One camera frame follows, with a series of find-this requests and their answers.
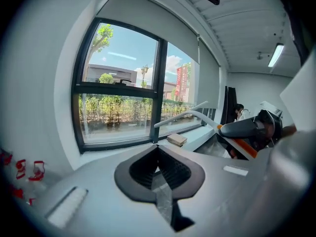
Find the tree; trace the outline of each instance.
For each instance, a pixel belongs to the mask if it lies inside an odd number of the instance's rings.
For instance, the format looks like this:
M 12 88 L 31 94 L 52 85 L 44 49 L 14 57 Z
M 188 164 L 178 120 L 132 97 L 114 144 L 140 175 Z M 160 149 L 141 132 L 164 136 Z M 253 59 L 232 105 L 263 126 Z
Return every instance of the tree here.
M 142 81 L 142 82 L 140 83 L 140 86 L 141 86 L 142 88 L 146 88 L 147 82 L 146 82 L 146 81 Z
M 99 78 L 100 83 L 113 83 L 113 76 L 107 73 L 104 73 L 102 76 Z
M 174 94 L 176 93 L 176 88 L 173 88 L 171 92 L 171 100 L 174 100 Z
M 109 24 L 106 24 L 106 25 L 102 24 L 101 27 L 97 30 L 97 33 L 94 36 L 92 45 L 90 47 L 90 51 L 88 52 L 88 55 L 86 58 L 86 63 L 83 69 L 82 81 L 86 81 L 88 65 L 93 53 L 96 51 L 101 52 L 105 46 L 110 45 L 109 40 L 113 36 L 113 29 L 110 27 L 111 25 Z

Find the white pipe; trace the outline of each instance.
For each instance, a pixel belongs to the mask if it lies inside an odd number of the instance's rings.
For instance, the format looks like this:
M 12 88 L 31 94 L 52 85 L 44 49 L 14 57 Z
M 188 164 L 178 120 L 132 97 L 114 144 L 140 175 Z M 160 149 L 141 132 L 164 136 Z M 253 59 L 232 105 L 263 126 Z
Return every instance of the white pipe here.
M 198 108 L 202 108 L 205 104 L 207 104 L 208 103 L 208 101 L 205 101 L 205 102 L 203 102 L 203 103 L 201 103 L 201 104 L 199 104 L 199 105 L 197 105 L 197 106 L 194 106 L 190 111 L 195 111 L 195 110 L 197 110 Z M 174 117 L 171 117 L 171 118 L 168 118 L 168 119 L 166 119 L 166 120 L 164 120 L 164 121 L 161 121 L 161 122 L 159 122 L 159 123 L 157 123 L 157 124 L 155 124 L 154 125 L 154 128 L 158 128 L 158 127 L 160 127 L 160 126 L 162 126 L 162 125 L 164 125 L 164 124 L 168 124 L 169 122 L 172 122 L 172 121 L 174 121 L 174 120 L 176 120 L 176 119 L 179 119 L 179 118 L 181 118 L 181 117 L 183 117 L 183 113 L 180 113 L 179 115 L 176 115 L 176 116 L 174 116 Z
M 175 119 L 178 119 L 178 118 L 181 118 L 183 117 L 184 115 L 187 115 L 187 114 L 192 114 L 198 118 L 200 118 L 201 120 L 203 120 L 204 122 L 206 122 L 207 124 L 209 124 L 213 129 L 214 131 L 218 133 L 218 128 L 217 126 L 219 125 L 218 123 L 216 123 L 215 121 L 211 120 L 210 118 L 208 118 L 207 116 L 205 116 L 204 114 L 202 113 L 199 113 L 197 111 L 186 111 L 186 112 L 183 112 L 183 113 L 180 113 L 179 115 L 173 117 Z M 173 121 L 175 119 L 173 118 L 170 118 L 170 119 L 167 119 L 165 121 L 162 121 L 162 122 L 159 122 L 157 124 L 154 125 L 154 128 L 157 128 L 157 127 L 160 127 L 162 125 L 164 125 L 165 123 L 168 123 L 170 121 Z M 239 144 L 237 144 L 234 140 L 232 139 L 229 139 L 229 138 L 225 138 L 225 137 L 222 137 L 223 139 L 225 139 L 229 144 L 231 144 L 234 148 L 236 148 L 239 152 L 241 152 L 248 160 L 253 160 L 253 157 L 247 152 L 245 151 Z

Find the windowsill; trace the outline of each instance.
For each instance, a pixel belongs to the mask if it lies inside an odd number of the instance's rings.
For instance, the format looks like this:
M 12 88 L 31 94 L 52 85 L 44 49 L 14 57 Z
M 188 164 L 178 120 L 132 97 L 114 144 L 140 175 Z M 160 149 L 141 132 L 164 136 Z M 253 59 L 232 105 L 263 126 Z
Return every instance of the windowsill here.
M 182 133 L 181 135 L 184 137 L 187 137 L 188 140 L 186 143 L 182 146 L 183 149 L 188 151 L 194 151 L 198 147 L 200 147 L 203 143 L 205 143 L 208 139 L 210 139 L 215 134 L 213 128 L 208 126 L 202 126 L 197 129 L 194 129 L 189 132 Z M 152 143 L 147 143 L 144 145 L 129 147 L 129 148 L 122 148 L 122 149 L 114 149 L 114 150 L 106 150 L 106 151 L 98 151 L 98 152 L 89 152 L 85 153 L 82 156 L 80 156 L 79 159 L 79 167 L 108 156 L 120 154 L 129 150 L 142 152 L 143 150 L 151 147 Z M 172 145 L 170 142 L 167 141 L 167 139 L 163 139 L 158 141 L 158 145 Z

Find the black window frame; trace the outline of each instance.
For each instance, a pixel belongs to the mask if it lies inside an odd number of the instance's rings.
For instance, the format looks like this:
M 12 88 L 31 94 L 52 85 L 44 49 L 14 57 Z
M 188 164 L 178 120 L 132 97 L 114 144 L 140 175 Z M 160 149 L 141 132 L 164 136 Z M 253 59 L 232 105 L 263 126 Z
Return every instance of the black window frame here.
M 97 83 L 97 82 L 86 82 L 82 81 L 83 69 L 86 60 L 86 56 L 91 44 L 91 41 L 94 37 L 94 34 L 99 26 L 99 24 L 111 24 L 115 26 L 124 27 L 135 32 L 146 35 L 157 41 L 156 53 L 154 60 L 154 73 L 153 76 L 153 87 L 152 89 L 138 88 L 132 86 L 124 86 L 117 84 L 107 84 L 107 83 Z M 180 130 L 174 130 L 170 133 L 165 133 L 159 135 L 159 128 L 154 128 L 154 124 L 160 122 L 161 119 L 161 110 L 163 102 L 163 86 L 164 86 L 164 77 L 165 77 L 165 68 L 166 68 L 166 59 L 167 59 L 167 48 L 168 42 L 150 32 L 147 32 L 138 27 L 116 21 L 111 19 L 104 18 L 95 18 L 90 24 L 82 42 L 79 47 L 77 58 L 75 61 L 75 67 L 73 72 L 73 81 L 71 87 L 71 109 L 72 109 L 72 120 L 74 126 L 74 133 L 76 142 L 81 154 L 89 151 L 104 151 L 112 150 L 119 148 L 132 147 L 136 145 L 146 144 L 146 143 L 157 143 L 158 140 L 166 138 L 172 133 L 184 133 L 191 131 L 193 129 L 199 128 L 204 123 L 198 125 L 188 126 Z M 143 97 L 151 98 L 153 100 L 152 106 L 152 116 L 151 116 L 151 127 L 149 136 L 131 139 L 131 140 L 122 140 L 115 142 L 104 142 L 104 143 L 85 143 L 83 139 L 83 134 L 81 131 L 81 123 L 79 116 L 79 95 L 80 94 L 106 94 L 106 95 L 120 95 L 120 96 L 133 96 L 133 97 Z

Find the small box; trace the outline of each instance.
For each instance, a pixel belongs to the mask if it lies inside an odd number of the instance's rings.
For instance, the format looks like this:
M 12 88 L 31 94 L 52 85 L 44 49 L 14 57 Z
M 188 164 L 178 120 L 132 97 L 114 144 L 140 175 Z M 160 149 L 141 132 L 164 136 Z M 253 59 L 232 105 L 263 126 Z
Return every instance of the small box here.
M 170 143 L 172 143 L 178 147 L 183 146 L 183 144 L 186 143 L 187 139 L 188 138 L 181 136 L 177 133 L 171 134 L 167 137 L 167 141 L 169 141 Z

